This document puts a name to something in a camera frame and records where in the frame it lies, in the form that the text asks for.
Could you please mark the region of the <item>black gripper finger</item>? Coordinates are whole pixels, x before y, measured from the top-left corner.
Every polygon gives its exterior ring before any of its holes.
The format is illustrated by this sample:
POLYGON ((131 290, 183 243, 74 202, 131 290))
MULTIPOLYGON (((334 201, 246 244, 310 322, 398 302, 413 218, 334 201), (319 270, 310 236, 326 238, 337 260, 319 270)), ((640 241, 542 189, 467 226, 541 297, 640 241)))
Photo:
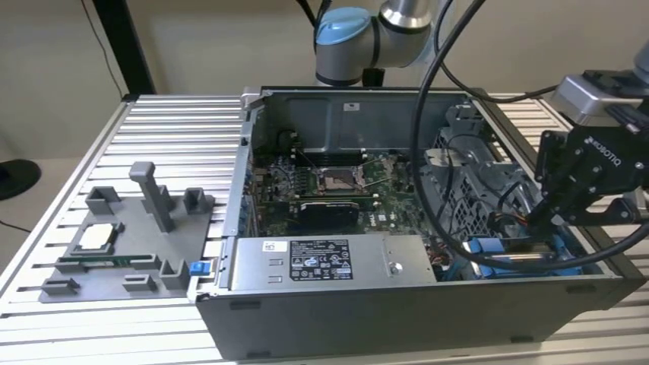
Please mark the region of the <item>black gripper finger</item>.
POLYGON ((611 226, 642 222, 642 187, 626 192, 604 192, 595 186, 570 187, 554 194, 548 203, 550 218, 558 216, 572 226, 611 226), (615 195, 602 211, 588 211, 604 196, 615 195))
POLYGON ((568 188, 567 182, 539 187, 538 202, 526 216, 527 228, 555 228, 566 225, 566 220, 554 209, 560 204, 568 188))

